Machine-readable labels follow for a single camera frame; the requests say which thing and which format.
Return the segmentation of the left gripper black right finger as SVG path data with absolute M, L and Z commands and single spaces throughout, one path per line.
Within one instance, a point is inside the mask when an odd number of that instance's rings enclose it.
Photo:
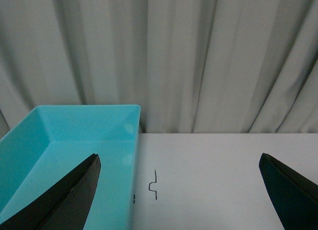
M 318 185 L 263 153 L 259 169 L 272 205 L 286 230 L 318 228 Z

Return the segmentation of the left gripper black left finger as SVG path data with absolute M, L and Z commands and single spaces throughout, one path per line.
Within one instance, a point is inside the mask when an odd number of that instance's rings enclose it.
M 82 230 L 101 170 L 92 154 L 25 208 L 4 221 L 2 230 Z

